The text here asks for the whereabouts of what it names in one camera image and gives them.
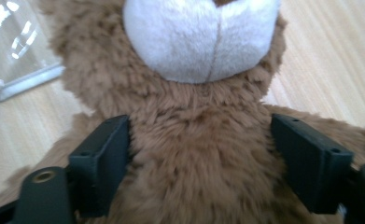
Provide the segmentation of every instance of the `transparent plastic lid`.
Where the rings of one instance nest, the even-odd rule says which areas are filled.
[[[29,1],[0,0],[0,101],[62,72],[43,21]]]

